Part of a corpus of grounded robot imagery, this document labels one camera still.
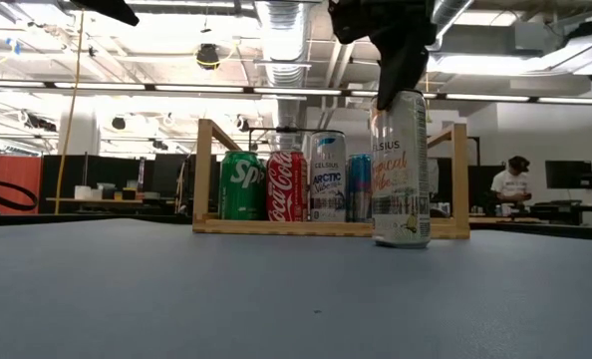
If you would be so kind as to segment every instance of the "black cable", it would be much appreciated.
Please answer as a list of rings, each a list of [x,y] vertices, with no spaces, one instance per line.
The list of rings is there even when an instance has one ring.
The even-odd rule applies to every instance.
[[[11,188],[11,189],[15,189],[15,190],[25,194],[33,202],[32,204],[21,204],[21,203],[16,203],[12,200],[8,200],[8,199],[0,196],[0,204],[1,205],[4,205],[8,208],[17,209],[17,210],[25,210],[25,211],[33,210],[33,209],[35,209],[35,207],[37,207],[37,202],[38,202],[37,197],[35,196],[34,193],[30,192],[29,190],[27,190],[21,186],[18,186],[16,184],[4,182],[1,180],[0,180],[0,185]]]

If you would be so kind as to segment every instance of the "wooden base board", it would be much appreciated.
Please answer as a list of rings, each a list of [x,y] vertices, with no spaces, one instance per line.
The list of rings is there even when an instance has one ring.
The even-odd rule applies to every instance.
[[[192,230],[197,233],[226,234],[273,234],[273,235],[317,235],[371,237],[370,224],[327,223],[327,222],[271,222],[252,220],[208,219],[195,223]],[[452,225],[432,224],[432,238],[469,239],[468,229],[458,229]]]

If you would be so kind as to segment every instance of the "sprite can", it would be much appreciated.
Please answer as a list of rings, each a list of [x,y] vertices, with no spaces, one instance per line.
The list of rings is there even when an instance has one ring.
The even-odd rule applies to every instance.
[[[218,217],[232,220],[264,219],[265,177],[265,167],[256,153],[226,153],[221,164]]]

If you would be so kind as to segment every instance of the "coca-cola can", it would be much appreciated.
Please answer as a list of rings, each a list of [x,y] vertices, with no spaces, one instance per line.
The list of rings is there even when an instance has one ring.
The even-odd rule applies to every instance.
[[[271,154],[267,162],[267,216],[271,221],[307,219],[307,161],[303,153]]]

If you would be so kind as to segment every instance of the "wooden crate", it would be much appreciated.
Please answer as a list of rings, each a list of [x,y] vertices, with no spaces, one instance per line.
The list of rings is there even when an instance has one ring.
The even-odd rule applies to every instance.
[[[208,212],[209,174],[212,139],[229,150],[241,148],[213,121],[198,121],[196,144],[196,174],[194,178],[194,212],[192,230],[198,233],[281,234],[371,237],[372,227],[363,223],[270,222],[251,220],[221,220]],[[453,218],[432,219],[432,237],[443,239],[469,238],[468,179],[466,163],[466,127],[454,125],[429,139],[429,146],[453,139]]]

